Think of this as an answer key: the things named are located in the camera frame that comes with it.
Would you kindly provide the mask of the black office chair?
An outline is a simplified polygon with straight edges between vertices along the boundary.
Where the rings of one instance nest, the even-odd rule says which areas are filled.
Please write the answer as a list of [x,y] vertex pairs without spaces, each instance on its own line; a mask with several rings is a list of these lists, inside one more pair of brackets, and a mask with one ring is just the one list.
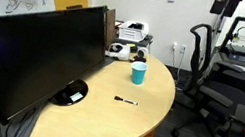
[[[204,63],[199,62],[201,36],[196,32],[200,27],[206,29],[206,53]],[[190,29],[195,36],[195,51],[191,57],[191,74],[187,77],[181,93],[175,96],[175,102],[196,115],[191,117],[183,125],[178,125],[171,130],[173,137],[179,137],[180,129],[190,126],[195,122],[204,123],[211,137],[215,137],[215,130],[207,117],[215,115],[223,125],[230,114],[234,114],[238,104],[245,105],[245,93],[230,85],[208,81],[204,77],[205,71],[210,65],[212,27],[207,24],[198,24]]]

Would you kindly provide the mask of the white wall power outlet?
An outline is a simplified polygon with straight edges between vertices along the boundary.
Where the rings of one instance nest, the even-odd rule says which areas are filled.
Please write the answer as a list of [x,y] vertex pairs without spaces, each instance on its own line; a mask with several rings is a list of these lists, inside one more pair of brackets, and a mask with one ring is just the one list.
[[184,54],[186,51],[187,46],[186,45],[179,45],[177,42],[175,42],[172,45],[172,49],[173,51],[179,52],[181,54]]

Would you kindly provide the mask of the white VR headset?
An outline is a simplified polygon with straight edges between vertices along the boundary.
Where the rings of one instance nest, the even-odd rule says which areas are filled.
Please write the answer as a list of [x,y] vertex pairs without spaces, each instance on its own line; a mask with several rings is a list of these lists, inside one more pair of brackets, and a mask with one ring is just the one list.
[[109,49],[105,51],[105,55],[112,58],[118,58],[118,60],[127,61],[130,57],[130,47],[125,44],[112,43],[109,45]]

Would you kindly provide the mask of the black round monitor stand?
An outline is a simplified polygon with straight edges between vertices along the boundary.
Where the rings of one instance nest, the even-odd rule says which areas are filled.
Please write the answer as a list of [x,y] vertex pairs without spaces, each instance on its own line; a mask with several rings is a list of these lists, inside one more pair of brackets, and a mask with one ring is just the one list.
[[51,97],[50,102],[58,106],[69,106],[80,102],[88,94],[88,86],[81,79],[71,82],[60,92]]

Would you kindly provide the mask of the brown cardboard piece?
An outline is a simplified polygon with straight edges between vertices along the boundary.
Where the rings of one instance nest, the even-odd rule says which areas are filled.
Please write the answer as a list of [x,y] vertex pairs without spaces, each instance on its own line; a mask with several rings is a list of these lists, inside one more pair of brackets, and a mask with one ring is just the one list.
[[114,42],[114,39],[115,39],[115,16],[116,16],[116,12],[115,10],[107,10],[106,11],[106,15],[105,15],[105,18],[106,18],[106,21],[105,21],[105,24],[106,24],[106,27],[105,27],[105,46],[107,49],[109,49],[109,45],[111,45],[113,42]]

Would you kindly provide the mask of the large black monitor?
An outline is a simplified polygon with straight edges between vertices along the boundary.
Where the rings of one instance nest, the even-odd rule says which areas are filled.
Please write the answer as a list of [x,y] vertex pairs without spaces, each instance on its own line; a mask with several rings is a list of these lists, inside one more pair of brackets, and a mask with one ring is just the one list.
[[23,116],[105,61],[105,10],[0,17],[0,122]]

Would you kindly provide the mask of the black white marker pen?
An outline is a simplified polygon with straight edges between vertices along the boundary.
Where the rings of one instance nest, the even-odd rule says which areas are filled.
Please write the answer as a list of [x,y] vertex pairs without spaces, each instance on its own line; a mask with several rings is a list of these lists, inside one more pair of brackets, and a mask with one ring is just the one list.
[[126,99],[124,99],[124,98],[121,98],[120,96],[115,96],[114,97],[114,100],[120,100],[120,101],[123,101],[123,102],[125,102],[125,103],[130,103],[131,105],[138,105],[138,103],[137,102],[135,102],[135,101],[131,101],[131,100],[126,100]]

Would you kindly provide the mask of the blue plastic cup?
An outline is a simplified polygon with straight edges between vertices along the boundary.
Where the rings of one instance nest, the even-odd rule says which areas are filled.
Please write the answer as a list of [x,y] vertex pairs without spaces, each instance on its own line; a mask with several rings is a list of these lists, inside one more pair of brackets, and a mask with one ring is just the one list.
[[131,75],[131,79],[133,84],[138,84],[140,85],[143,80],[144,80],[144,76],[145,73],[148,69],[148,65],[145,62],[133,62],[131,63],[131,67],[132,67],[132,75]]

